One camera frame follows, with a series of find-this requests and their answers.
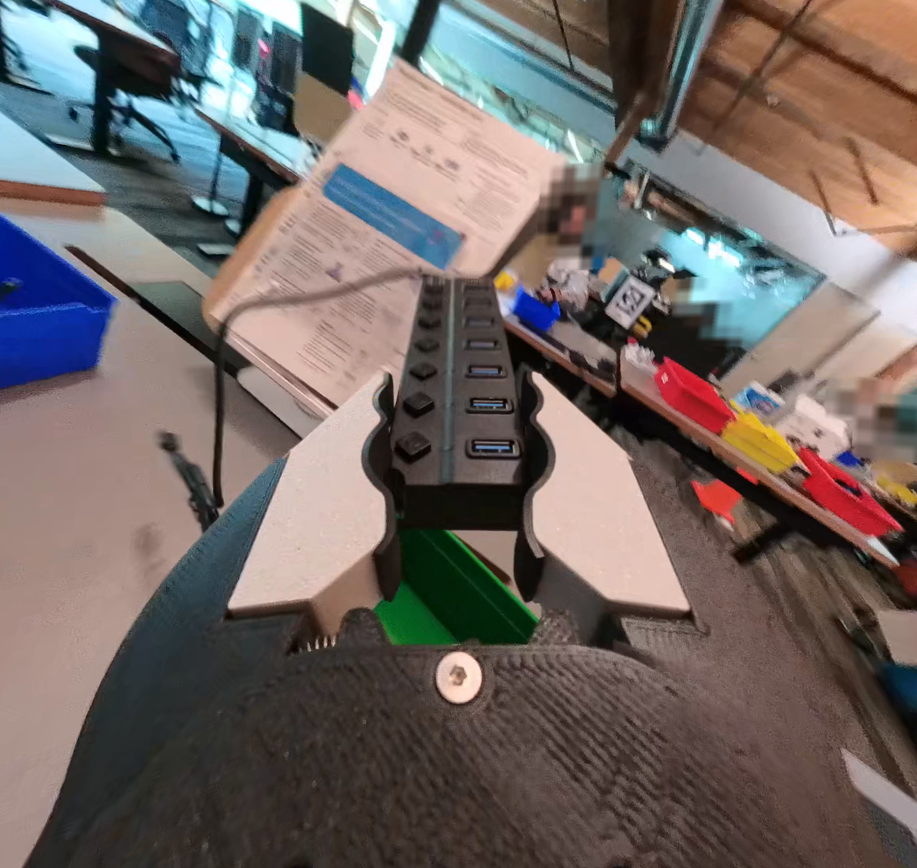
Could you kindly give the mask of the black desk panel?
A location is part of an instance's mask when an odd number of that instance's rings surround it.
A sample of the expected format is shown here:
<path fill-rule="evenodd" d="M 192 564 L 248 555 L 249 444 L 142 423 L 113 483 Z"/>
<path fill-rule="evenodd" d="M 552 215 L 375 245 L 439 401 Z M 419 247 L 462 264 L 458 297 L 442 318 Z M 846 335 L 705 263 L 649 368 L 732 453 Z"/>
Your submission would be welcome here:
<path fill-rule="evenodd" d="M 218 338 L 203 319 L 202 297 L 185 282 L 124 281 L 81 248 L 67 245 L 65 250 L 200 354 L 215 362 Z"/>

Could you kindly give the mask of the wooden document board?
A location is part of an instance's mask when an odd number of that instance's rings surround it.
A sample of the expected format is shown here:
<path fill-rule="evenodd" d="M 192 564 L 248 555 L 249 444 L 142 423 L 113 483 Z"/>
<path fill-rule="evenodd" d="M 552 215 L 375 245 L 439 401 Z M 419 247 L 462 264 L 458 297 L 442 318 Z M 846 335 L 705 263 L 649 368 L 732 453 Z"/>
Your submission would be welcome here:
<path fill-rule="evenodd" d="M 294 188 L 303 185 L 305 182 L 311 179 L 314 179 L 314 178 L 321 179 L 323 176 L 327 174 L 328 168 L 330 167 L 331 158 L 329 155 L 327 155 L 326 151 L 331 146 L 331 144 L 333 143 L 333 141 L 338 136 L 339 132 L 341 131 L 341 129 L 344 127 L 346 123 L 347 121 L 338 130 L 338 133 L 333 137 L 333 139 L 327 143 L 324 151 L 322 152 L 321 156 L 318 158 L 317 162 L 315 163 L 315 166 L 312 168 L 308 176 L 304 177 L 304 179 L 300 180 L 296 185 L 288 187 L 287 189 L 282 190 L 280 193 L 272 197 L 272 199 L 269 201 L 269 204 L 262 210 L 262 212 L 258 216 L 258 219 L 251 225 L 245 237 L 236 245 L 234 254 L 230 257 L 228 262 L 224 265 L 223 269 L 218 274 L 216 280 L 213 282 L 212 289 L 210 290 L 206 300 L 204 301 L 203 315 L 208 325 L 212 329 L 213 329 L 213 323 L 212 321 L 209 321 L 205 315 L 206 304 L 210 301 L 212 296 L 216 296 L 220 294 L 229 284 L 235 281 L 235 278 L 238 277 L 238 275 L 241 273 L 241 270 L 246 266 L 246 263 L 248 262 L 249 258 L 254 255 L 255 246 L 257 246 L 258 243 L 260 243 L 265 238 L 270 225 L 276 222 L 282 209 L 291 202 Z M 527 238 L 530 234 L 533 233 L 533 229 L 534 229 L 534 218 L 533 218 L 533 227 L 531 228 L 531 231 L 521 235 L 517 239 L 517 241 L 524 241 L 525 238 Z M 511 246 L 510 250 L 508 250 L 505 255 L 507 255 L 514 248 L 516 243 L 514 243 Z M 439 274 L 439 276 L 442 276 L 442 275 L 448 276 L 448 277 L 465 277 L 465 276 L 451 275 L 445 272 Z M 483 277 L 465 277 L 465 278 L 483 278 Z M 407 337 L 406 345 L 408 344 L 409 333 L 413 325 L 413 321 L 414 321 L 414 317 L 416 313 L 416 305 L 415 305 L 414 313 L 411 317 L 411 325 L 408 330 L 408 337 Z M 249 350 L 248 348 L 246 348 L 243 345 L 234 343 L 228 337 L 227 337 L 227 342 L 234 349 L 236 349 L 240 354 L 245 356 L 249 361 L 251 361 L 254 365 L 260 368 L 264 373 L 272 377 L 278 383 L 281 383 L 281 385 L 284 386 L 286 389 L 288 389 L 290 392 L 293 392 L 295 390 L 299 391 L 300 393 L 311 391 L 308 389 L 303 390 L 301 388 L 292 387 L 291 382 L 289 380 L 285 379 L 284 377 L 280 375 L 277 375 L 276 367 L 270 364 L 266 364 L 263 361 L 261 361 L 259 359 L 258 354 L 253 353 L 251 350 Z M 402 376 L 401 373 L 402 373 L 404 362 L 405 362 L 405 357 L 404 357 L 404 361 L 401 363 L 401 366 L 395 373 L 390 373 L 388 371 L 378 371 L 378 372 L 388 372 L 393 376 L 395 381 L 399 381 Z"/>

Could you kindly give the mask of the blue plastic bin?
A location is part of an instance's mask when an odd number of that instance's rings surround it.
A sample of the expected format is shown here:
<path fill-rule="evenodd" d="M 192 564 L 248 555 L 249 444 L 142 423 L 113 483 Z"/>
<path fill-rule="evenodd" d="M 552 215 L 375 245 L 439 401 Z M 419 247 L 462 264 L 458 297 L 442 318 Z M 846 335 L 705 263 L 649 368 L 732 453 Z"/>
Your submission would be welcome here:
<path fill-rule="evenodd" d="M 94 369 L 117 297 L 1 219 L 1 387 Z"/>

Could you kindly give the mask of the wooden office desk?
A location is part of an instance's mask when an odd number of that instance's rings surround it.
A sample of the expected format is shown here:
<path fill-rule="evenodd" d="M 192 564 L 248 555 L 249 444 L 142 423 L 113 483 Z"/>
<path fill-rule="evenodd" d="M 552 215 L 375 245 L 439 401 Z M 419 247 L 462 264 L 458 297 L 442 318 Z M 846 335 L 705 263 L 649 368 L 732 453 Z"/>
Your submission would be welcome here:
<path fill-rule="evenodd" d="M 119 72 L 129 71 L 155 85 L 171 89 L 180 72 L 176 50 L 133 23 L 102 0 L 37 0 L 91 31 L 97 40 L 95 99 L 90 149 L 109 156 L 114 98 Z"/>

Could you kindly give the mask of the red-orange plastic item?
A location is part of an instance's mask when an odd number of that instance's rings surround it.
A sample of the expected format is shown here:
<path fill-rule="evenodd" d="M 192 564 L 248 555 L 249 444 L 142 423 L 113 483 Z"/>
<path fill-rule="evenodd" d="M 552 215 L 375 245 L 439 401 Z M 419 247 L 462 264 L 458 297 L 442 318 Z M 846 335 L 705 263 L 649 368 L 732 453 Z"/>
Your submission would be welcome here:
<path fill-rule="evenodd" d="M 700 506 L 706 512 L 720 524 L 728 528 L 735 527 L 734 512 L 743 501 L 738 491 L 720 480 L 710 482 L 692 480 L 691 488 Z"/>

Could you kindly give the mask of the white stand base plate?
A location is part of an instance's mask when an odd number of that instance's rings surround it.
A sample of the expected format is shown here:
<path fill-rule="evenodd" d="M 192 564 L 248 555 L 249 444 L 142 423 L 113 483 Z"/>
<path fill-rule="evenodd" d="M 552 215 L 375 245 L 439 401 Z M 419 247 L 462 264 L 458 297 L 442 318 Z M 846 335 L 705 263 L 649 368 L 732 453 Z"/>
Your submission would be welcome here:
<path fill-rule="evenodd" d="M 281 416 L 280 410 L 287 413 L 295 410 L 314 418 L 324 419 L 337 410 L 312 391 L 290 392 L 255 365 L 239 370 L 235 380 L 246 392 L 278 417 Z"/>

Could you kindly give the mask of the black monitor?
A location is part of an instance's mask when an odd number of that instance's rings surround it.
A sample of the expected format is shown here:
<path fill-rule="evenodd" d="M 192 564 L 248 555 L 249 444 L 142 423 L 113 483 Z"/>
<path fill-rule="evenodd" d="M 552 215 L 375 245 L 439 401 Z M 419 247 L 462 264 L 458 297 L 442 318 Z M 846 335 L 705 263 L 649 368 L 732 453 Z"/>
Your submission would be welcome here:
<path fill-rule="evenodd" d="M 301 72 L 347 97 L 353 77 L 353 31 L 305 2 L 300 12 Z"/>

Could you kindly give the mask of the yellow plastic bin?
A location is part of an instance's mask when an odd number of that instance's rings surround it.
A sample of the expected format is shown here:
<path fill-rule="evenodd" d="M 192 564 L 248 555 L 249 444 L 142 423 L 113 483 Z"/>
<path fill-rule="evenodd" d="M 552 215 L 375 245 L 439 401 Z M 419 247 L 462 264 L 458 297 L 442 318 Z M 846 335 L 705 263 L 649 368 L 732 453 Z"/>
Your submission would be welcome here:
<path fill-rule="evenodd" d="M 785 437 L 749 411 L 740 411 L 724 427 L 720 437 L 773 474 L 784 473 L 800 462 Z"/>

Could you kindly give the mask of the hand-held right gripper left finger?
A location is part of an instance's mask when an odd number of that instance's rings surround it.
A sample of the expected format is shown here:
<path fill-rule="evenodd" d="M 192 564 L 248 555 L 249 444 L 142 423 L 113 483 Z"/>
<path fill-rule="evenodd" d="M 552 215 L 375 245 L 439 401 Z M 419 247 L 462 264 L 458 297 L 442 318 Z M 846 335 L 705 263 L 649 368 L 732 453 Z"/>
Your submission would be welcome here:
<path fill-rule="evenodd" d="M 338 633 L 350 610 L 397 590 L 394 502 L 373 448 L 390 448 L 394 381 L 377 372 L 290 450 L 248 551 L 227 616 L 304 615 Z"/>

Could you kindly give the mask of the green plastic bin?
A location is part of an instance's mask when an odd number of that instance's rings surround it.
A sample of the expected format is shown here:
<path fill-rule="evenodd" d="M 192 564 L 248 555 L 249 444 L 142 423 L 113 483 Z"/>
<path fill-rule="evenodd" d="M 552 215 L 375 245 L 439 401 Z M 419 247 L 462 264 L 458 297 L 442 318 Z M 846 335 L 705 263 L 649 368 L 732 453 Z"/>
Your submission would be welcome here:
<path fill-rule="evenodd" d="M 375 613 L 396 645 L 526 644 L 537 616 L 456 535 L 400 534 L 402 581 Z"/>

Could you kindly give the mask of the printed paper sheet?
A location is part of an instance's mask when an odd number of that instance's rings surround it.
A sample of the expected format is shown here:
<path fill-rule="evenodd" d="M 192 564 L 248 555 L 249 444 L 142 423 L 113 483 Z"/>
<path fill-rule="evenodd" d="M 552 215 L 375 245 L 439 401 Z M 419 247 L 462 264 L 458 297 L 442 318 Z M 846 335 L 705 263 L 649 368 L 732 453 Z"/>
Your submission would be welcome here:
<path fill-rule="evenodd" d="M 322 194 L 407 255 L 483 277 L 567 159 L 396 59 L 326 151 Z"/>
<path fill-rule="evenodd" d="M 456 219 L 338 163 L 294 188 L 205 315 L 292 387 L 339 406 L 399 369 L 420 275 L 450 269 L 466 239 Z"/>

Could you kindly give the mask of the red plastic bin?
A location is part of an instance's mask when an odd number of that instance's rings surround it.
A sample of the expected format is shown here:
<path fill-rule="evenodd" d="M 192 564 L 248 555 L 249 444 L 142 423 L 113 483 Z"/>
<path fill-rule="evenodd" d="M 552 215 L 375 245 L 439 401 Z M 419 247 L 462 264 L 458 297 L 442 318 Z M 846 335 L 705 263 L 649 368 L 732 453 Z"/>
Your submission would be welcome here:
<path fill-rule="evenodd" d="M 883 538 L 903 530 L 852 475 L 808 447 L 801 447 L 796 454 L 809 473 L 801 490 L 820 507 L 867 537 Z"/>
<path fill-rule="evenodd" d="M 655 382 L 669 406 L 714 435 L 722 434 L 736 418 L 713 385 L 669 357 L 659 362 Z"/>

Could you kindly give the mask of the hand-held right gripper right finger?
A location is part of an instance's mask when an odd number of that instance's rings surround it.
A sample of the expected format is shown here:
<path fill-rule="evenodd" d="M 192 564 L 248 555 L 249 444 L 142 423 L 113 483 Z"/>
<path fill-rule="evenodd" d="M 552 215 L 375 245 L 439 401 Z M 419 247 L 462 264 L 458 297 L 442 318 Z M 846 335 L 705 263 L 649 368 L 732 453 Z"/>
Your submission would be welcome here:
<path fill-rule="evenodd" d="M 543 375 L 519 379 L 523 450 L 514 584 L 541 611 L 610 640 L 636 617 L 689 622 L 692 605 L 626 453 Z"/>

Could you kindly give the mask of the small blue bin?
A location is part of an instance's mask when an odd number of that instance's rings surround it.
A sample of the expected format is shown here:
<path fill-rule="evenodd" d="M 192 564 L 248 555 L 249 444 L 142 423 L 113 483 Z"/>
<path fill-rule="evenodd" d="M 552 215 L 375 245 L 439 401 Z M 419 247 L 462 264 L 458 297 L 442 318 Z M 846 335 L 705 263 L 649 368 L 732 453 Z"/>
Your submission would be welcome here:
<path fill-rule="evenodd" d="M 512 313 L 518 321 L 538 333 L 549 332 L 562 318 L 556 302 L 547 303 L 525 289 L 517 289 L 512 302 Z"/>

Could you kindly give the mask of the black white marker sign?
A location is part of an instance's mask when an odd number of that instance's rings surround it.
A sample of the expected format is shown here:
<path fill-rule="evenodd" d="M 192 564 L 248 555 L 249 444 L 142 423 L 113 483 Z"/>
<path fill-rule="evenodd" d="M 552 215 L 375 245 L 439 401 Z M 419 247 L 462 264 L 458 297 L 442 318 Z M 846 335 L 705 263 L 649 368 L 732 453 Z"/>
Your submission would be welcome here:
<path fill-rule="evenodd" d="M 629 331 L 656 295 L 656 290 L 647 282 L 634 275 L 628 275 L 614 290 L 604 314 L 614 324 Z"/>

